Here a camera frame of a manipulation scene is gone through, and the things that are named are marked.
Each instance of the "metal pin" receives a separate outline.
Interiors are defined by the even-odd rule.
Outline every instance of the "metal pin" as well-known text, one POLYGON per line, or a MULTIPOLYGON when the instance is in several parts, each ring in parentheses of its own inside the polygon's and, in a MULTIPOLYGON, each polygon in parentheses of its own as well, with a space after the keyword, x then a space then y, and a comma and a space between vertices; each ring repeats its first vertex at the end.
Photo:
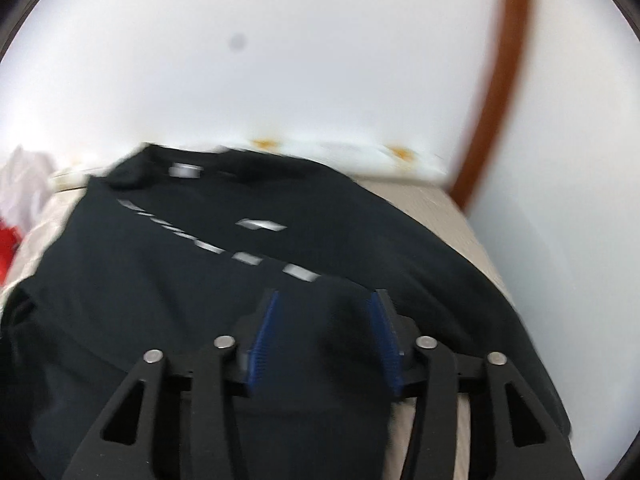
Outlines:
POLYGON ((221 335, 214 339, 213 344, 216 348, 231 348, 236 344, 236 340, 230 335, 221 335))
POLYGON ((507 364, 507 356, 501 352, 491 352, 486 358, 492 365, 502 366, 507 364))
POLYGON ((143 359, 149 363, 157 363, 160 359, 162 359, 162 356, 164 354, 162 354, 161 350, 148 350, 145 352, 145 355, 143 357, 143 359))
POLYGON ((431 336, 421 335, 418 339, 415 340, 415 343, 420 348, 426 348, 427 350, 433 350, 438 346, 438 342, 431 336))

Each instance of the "dark garment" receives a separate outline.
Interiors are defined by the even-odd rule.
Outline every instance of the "dark garment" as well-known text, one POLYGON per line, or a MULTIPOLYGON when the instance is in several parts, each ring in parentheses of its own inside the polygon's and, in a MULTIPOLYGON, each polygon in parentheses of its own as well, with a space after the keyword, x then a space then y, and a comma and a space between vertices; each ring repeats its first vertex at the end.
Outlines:
MULTIPOLYGON (((335 312, 376 288, 454 351, 507 354, 569 433, 510 304, 413 219, 307 160, 149 146, 90 180, 65 231, 7 305, 2 406, 15 438, 47 478, 59 478, 147 349, 199 348, 255 309, 265 288, 281 293, 282 347, 258 398, 237 404, 252 480, 380 478, 389 403, 380 370, 364 360, 354 367, 362 380, 345 382, 322 350, 335 312), (319 277, 283 272, 290 264, 319 277)), ((358 327, 354 337, 368 341, 358 327)))

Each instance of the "white surface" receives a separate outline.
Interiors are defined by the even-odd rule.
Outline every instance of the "white surface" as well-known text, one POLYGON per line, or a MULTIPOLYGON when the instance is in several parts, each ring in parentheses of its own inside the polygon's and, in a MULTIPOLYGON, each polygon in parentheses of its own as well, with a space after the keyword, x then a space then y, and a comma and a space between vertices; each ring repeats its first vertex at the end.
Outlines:
POLYGON ((640 43, 611 0, 536 0, 533 29, 470 221, 600 480, 640 429, 640 43))
POLYGON ((21 142, 61 166, 96 167, 142 141, 270 138, 356 169, 391 160, 402 173, 378 156, 392 144, 431 177, 474 118, 499 6, 41 0, 0 64, 0 154, 21 142))

